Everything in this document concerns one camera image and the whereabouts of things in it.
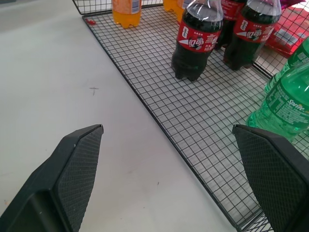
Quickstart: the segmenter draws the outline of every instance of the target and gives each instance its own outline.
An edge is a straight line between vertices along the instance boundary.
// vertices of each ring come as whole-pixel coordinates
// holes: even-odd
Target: white surface
[[[235,231],[70,0],[2,5],[0,22],[0,214],[63,136],[102,123],[81,232]]]

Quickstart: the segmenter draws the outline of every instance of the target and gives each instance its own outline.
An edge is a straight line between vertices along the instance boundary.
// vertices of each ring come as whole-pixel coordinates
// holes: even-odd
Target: sprite bottle
[[[284,136],[290,142],[309,127],[309,62],[287,71],[246,124]]]
[[[275,86],[283,74],[293,67],[299,66],[300,64],[306,63],[309,61],[309,37],[293,52],[293,54],[288,58],[285,65],[280,72],[276,73],[266,84],[264,88],[265,93]]]

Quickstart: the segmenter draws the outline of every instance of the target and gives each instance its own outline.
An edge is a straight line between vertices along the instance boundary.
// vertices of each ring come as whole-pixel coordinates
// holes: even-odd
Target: red label
[[[187,50],[193,52],[210,52],[216,45],[220,31],[202,32],[195,30],[181,21],[177,41]]]
[[[245,3],[239,3],[231,0],[221,0],[224,18],[230,21],[236,21],[242,7]]]
[[[240,14],[234,26],[234,34],[249,42],[262,43],[269,38],[274,26],[275,23],[253,23]]]

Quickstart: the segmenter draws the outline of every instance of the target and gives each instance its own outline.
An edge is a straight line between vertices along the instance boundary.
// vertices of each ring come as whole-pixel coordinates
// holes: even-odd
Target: orange soda bottle
[[[177,21],[180,23],[183,16],[183,11],[192,2],[192,0],[177,0],[176,7],[174,9],[177,15]]]
[[[163,7],[165,11],[174,11],[177,5],[177,0],[163,0]]]
[[[112,16],[123,28],[140,23],[141,0],[112,0]]]

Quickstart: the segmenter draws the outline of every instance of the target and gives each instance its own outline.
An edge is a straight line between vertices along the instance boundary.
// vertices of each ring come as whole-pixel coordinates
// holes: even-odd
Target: soda bottle
[[[174,11],[176,5],[176,0],[163,0],[163,7],[165,11]]]
[[[112,16],[123,28],[140,23],[141,0],[112,0]]]
[[[264,88],[265,93],[274,87],[276,82],[282,77],[282,75],[289,69],[296,67],[300,64],[309,61],[309,37],[293,52],[293,54],[288,58],[285,65],[280,72],[276,73],[266,84]]]
[[[231,43],[233,28],[241,9],[247,0],[221,0],[222,10],[224,13],[223,26],[214,49],[218,50],[222,46]]]
[[[247,125],[284,136],[290,142],[309,126],[309,62],[290,69],[267,94]]]
[[[205,70],[223,22],[220,0],[194,0],[183,13],[172,56],[178,79],[195,81]]]
[[[180,23],[183,17],[183,12],[185,8],[192,2],[192,0],[176,0],[177,4],[175,6],[175,13],[177,15],[177,21]]]
[[[280,15],[279,0],[249,0],[237,18],[224,62],[232,70],[252,66]]]

